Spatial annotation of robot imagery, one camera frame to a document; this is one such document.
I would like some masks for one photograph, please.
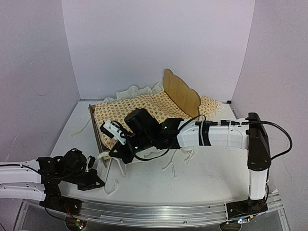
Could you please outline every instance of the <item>white fabric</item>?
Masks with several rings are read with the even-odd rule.
[[[215,108],[211,114],[206,118],[206,120],[213,120],[217,113],[221,112],[224,108],[224,104],[222,102],[216,101],[218,103],[218,107]]]
[[[113,102],[120,101],[120,100],[134,99],[139,95],[156,94],[161,91],[164,91],[163,82],[156,83],[153,88],[150,88],[149,86],[147,86],[143,89],[138,89],[138,87],[136,86],[131,86],[125,91],[117,92],[116,99],[107,97],[103,101],[96,102],[95,105],[99,103],[104,103],[104,102],[113,103]]]

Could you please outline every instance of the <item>black bracket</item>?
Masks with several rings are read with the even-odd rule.
[[[257,113],[249,113],[248,121],[260,121]],[[248,146],[248,169],[253,171],[263,171],[270,167],[270,145],[269,137],[262,124],[250,124]]]
[[[82,191],[101,188],[105,186],[93,167],[95,158],[90,157],[88,172],[86,172],[87,159],[78,149],[72,149],[64,156],[40,157],[39,174],[41,183],[45,186],[45,200],[39,204],[45,208],[67,213],[69,209],[72,215],[77,215],[80,211],[81,201],[61,195],[58,184],[66,181],[77,185]]]
[[[261,200],[247,199],[244,201],[227,203],[228,220],[237,220],[266,212],[268,209],[265,198]]]

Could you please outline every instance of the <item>black cable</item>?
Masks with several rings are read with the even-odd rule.
[[[59,160],[59,159],[61,159],[62,157],[63,157],[63,156],[56,156],[56,157],[54,157],[54,159],[55,159],[55,160]],[[44,178],[46,178],[46,179],[49,179],[49,180],[62,180],[62,179],[65,179],[65,178],[67,178],[67,177],[70,177],[70,176],[74,175],[75,173],[78,173],[80,170],[84,169],[84,168],[87,166],[87,164],[84,164],[80,169],[77,169],[76,171],[73,171],[73,172],[71,172],[71,173],[69,173],[69,174],[67,174],[67,175],[65,175],[65,176],[63,176],[63,177],[49,177],[49,176],[45,176],[45,175],[39,173],[39,172],[38,172],[37,170],[35,170],[34,168],[31,168],[31,167],[29,167],[29,166],[27,166],[27,165],[20,165],[20,164],[4,164],[4,165],[0,165],[0,167],[11,167],[11,166],[17,166],[17,167],[20,167],[20,168],[28,168],[28,169],[30,169],[30,170],[36,172],[37,174],[39,174],[39,175],[41,175],[42,177],[44,177]]]
[[[288,133],[286,130],[284,130],[284,129],[283,129],[282,127],[280,127],[279,125],[277,125],[277,124],[275,124],[275,123],[273,123],[273,122],[269,122],[269,121],[248,121],[248,122],[243,122],[242,124],[243,124],[243,125],[247,125],[247,124],[267,124],[267,125],[271,125],[271,126],[273,126],[273,127],[278,128],[280,131],[282,131],[282,132],[286,135],[286,137],[289,139],[289,142],[290,142],[289,148],[288,148],[287,150],[285,150],[284,152],[279,153],[279,154],[273,156],[273,157],[271,158],[271,160],[274,160],[274,159],[276,159],[276,158],[279,157],[279,156],[282,156],[282,155],[284,155],[284,154],[287,154],[287,153],[292,149],[293,142],[292,142],[291,136],[289,135],[289,133]]]
[[[266,188],[267,188],[267,194],[266,194],[264,204],[260,207],[259,212],[255,216],[257,216],[260,213],[261,208],[263,208],[266,205],[266,202],[268,201],[269,193],[270,193],[270,190],[269,190],[270,188],[269,188],[268,184],[266,184]]]
[[[56,218],[56,219],[58,219],[58,220],[62,220],[62,221],[64,221],[64,222],[69,222],[69,223],[75,224],[75,222],[72,222],[72,221],[70,221],[70,220],[65,220],[65,219],[63,219],[63,218],[59,218],[59,217],[54,216],[53,214],[51,214],[50,212],[48,212],[48,210],[47,210],[45,204],[44,204],[44,209],[45,209],[46,213],[47,213],[49,216],[53,217],[53,218]]]
[[[180,132],[186,125],[188,125],[190,122],[194,121],[196,118],[198,118],[198,117],[200,117],[200,116],[204,116],[204,118],[205,118],[205,120],[206,120],[206,116],[205,116],[205,115],[197,115],[197,116],[195,116],[194,118],[191,118],[190,120],[186,121],[186,122],[178,129],[177,134],[179,134],[179,132]],[[173,146],[174,142],[176,141],[176,139],[177,139],[177,136],[174,137],[173,142],[172,142],[171,145],[168,147],[168,149],[167,149],[163,154],[161,154],[161,155],[159,155],[159,156],[156,156],[156,157],[153,157],[153,158],[149,158],[149,159],[145,159],[145,158],[141,158],[141,157],[139,157],[139,156],[137,156],[137,155],[135,154],[135,157],[136,157],[136,159],[141,160],[141,161],[150,161],[150,160],[154,160],[154,159],[160,158],[160,157],[166,155],[166,154],[170,151],[170,149],[172,148],[172,146]],[[131,147],[131,145],[130,145],[128,139],[127,139],[127,142],[128,142],[128,147],[130,146],[129,149],[130,149],[131,151],[133,151],[133,149],[132,149],[132,147]]]
[[[20,168],[28,168],[34,172],[36,172],[37,174],[41,175],[42,177],[46,178],[46,179],[49,179],[49,180],[61,180],[61,179],[65,179],[67,177],[70,177],[72,176],[73,174],[76,173],[76,171],[74,172],[71,172],[70,174],[67,174],[66,176],[63,176],[63,177],[49,177],[49,176],[44,176],[43,174],[39,173],[37,170],[35,170],[34,168],[31,168],[29,166],[26,166],[26,165],[19,165],[19,164],[6,164],[6,165],[0,165],[0,167],[10,167],[10,166],[18,166]]]
[[[6,231],[5,227],[1,224],[1,222],[0,222],[0,226],[3,228],[4,231]]]

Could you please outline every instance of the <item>wooden headboard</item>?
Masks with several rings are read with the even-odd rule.
[[[164,71],[163,87],[169,98],[187,115],[195,117],[199,115],[201,99],[199,94],[171,70]]]

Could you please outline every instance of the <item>white backdrop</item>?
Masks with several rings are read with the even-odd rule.
[[[170,68],[198,93],[232,98],[254,0],[62,0],[81,98],[153,86]]]

